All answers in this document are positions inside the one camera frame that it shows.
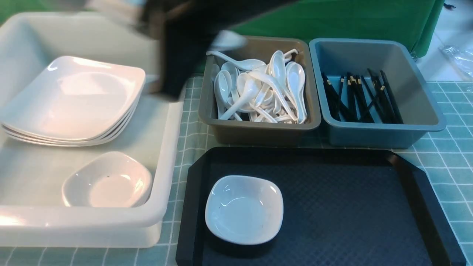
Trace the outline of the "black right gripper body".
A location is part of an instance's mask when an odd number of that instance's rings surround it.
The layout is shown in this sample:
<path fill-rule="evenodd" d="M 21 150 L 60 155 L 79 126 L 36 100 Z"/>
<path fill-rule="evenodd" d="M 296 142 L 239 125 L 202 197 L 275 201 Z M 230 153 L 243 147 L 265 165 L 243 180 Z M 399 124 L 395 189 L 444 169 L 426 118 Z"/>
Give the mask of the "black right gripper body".
<path fill-rule="evenodd" d="M 291 0 L 147 0 L 143 30 L 159 41 L 159 80 L 151 92 L 179 99 L 219 32 L 291 4 Z"/>

